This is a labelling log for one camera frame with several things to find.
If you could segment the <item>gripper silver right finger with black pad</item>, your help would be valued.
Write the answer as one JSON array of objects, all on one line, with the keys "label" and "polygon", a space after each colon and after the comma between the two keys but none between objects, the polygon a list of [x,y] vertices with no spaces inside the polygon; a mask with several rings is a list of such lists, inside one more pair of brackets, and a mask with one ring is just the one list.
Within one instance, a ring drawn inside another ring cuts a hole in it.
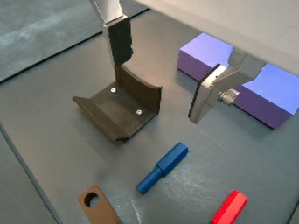
[{"label": "gripper silver right finger with black pad", "polygon": [[228,67],[216,65],[207,78],[197,84],[188,114],[192,123],[199,123],[217,101],[232,104],[239,96],[235,87],[252,81],[265,64],[261,59],[236,47],[232,48]]}]

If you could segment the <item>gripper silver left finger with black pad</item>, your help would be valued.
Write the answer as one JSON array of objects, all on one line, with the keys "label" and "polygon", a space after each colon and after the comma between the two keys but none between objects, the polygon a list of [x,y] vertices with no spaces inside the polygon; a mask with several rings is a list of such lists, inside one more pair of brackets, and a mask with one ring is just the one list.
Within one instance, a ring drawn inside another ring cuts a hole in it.
[{"label": "gripper silver left finger with black pad", "polygon": [[133,54],[129,17],[123,12],[119,0],[89,0],[89,3],[103,22],[112,65],[120,67]]}]

